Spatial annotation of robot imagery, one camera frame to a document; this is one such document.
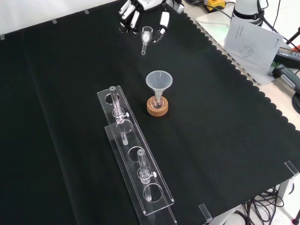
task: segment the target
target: black cable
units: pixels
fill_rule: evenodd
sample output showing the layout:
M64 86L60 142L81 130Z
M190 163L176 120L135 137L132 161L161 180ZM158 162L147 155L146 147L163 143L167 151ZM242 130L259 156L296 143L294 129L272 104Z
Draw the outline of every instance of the black cable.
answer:
M292 106L294 110L300 114L300 94L297 92L292 97Z
M232 4L235 5L235 2L234 2L234 1L226 1L226 2L225 2L225 5L227 5L227 4L229 4L229 3L232 3Z
M267 1L267 6L265 8L262 8L262 10L266 9L267 7L269 7L269 3L268 3L268 0Z
M290 195L291 193L293 193L294 189L295 189L295 184L293 183L293 184L292 184L292 190L291 190L291 192L289 193L289 195Z
M271 29L273 29L273 31L275 31L277 34L279 34L279 32L277 31L277 30L275 30L275 28L274 27L272 27L272 25L266 20L266 18L264 18L263 17L263 21L266 23L266 25L268 26L268 27L270 27ZM285 38L285 37L283 37L284 38L284 40L286 40L286 43L287 44L291 44L292 46L294 46L299 52L300 52L300 49L296 46L296 45L294 45L291 41L289 41L287 38Z
M277 9L276 18L275 18L275 21L274 21L274 24L273 24L273 28L275 27L275 23L276 23L276 20L277 20L278 14L279 14L280 2L281 2L281 0L279 0L279 3L278 3L278 9Z
M227 13L223 12L222 10L218 9L217 7L213 7L213 6L209 6L209 5L204 4L204 3L203 3L203 2L204 2L203 0L201 0L201 1L190 1L190 0L185 0L185 2L186 2L187 4L192 5L192 6L206 6L206 7L213 8L213 9L215 9L215 10L217 10L217 11L223 13L224 15L226 15L229 19L231 19L231 16L229 16Z
M258 217L258 219L261 221L261 223L264 225L265 223L269 222L269 225L271 225L275 213L276 213L276 209L277 207L283 207L284 206L284 202L283 200L278 196L278 190L276 190L276 188L272 188L272 191L266 191L264 193L262 193L261 195L259 195L259 197L262 197L262 199L258 200L256 198L250 199L249 201L247 201L246 203L243 204L243 207L245 209L246 214L244 215L242 212L236 210L234 213L240 215L244 221L246 225L255 225L253 223L253 221L251 220L251 216L250 216L250 209L251 206L253 206L253 211L256 214L256 216ZM278 199L282 202L282 205L278 205ZM270 210L267 208L267 206L269 205L274 205L274 211L273 213L270 212ZM263 218L260 211L259 211L259 207L264 207L266 213L267 213L267 218Z

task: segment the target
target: black tablecloth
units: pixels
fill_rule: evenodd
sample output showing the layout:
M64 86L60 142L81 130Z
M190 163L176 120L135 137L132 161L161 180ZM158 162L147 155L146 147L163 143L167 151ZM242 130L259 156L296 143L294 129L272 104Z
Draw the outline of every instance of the black tablecloth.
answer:
M168 33L142 56L141 40L118 30L120 7L0 42L2 224L137 224L97 97L113 85L127 97L179 224L202 224L201 203L215 217L290 178L288 160L300 168L299 132L186 15L171 11ZM156 29L159 20L159 11L145 14L141 26ZM161 118L146 110L153 70L173 76Z

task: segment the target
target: wooden stand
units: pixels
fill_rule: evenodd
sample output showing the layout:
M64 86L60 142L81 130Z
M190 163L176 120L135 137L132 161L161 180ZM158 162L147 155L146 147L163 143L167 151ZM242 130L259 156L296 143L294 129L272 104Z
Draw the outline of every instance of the wooden stand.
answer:
M151 98L148 99L147 101L147 111L148 113L151 115L151 116L163 116L167 113L168 109L169 109L169 103L168 103L168 100L165 98L165 97L162 97L162 99L164 100L165 102L165 105L159 109L156 109L156 108L153 108L151 106L151 99L153 98L154 96L152 96Z

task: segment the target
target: acrylic test tube rack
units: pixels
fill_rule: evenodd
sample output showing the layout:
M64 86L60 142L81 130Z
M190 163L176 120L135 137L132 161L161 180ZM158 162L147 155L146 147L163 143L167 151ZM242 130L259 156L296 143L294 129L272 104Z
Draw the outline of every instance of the acrylic test tube rack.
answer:
M175 225L174 199L120 86L97 93L107 136L142 225Z

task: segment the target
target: yellow device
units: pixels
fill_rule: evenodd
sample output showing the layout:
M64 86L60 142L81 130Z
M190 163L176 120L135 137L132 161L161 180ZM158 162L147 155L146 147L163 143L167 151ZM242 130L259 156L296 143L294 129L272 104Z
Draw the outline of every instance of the yellow device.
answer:
M226 2L225 0L204 0L204 4L216 7L218 9L223 9L225 7ZM211 13L216 11L214 8L208 6L204 6L207 12Z

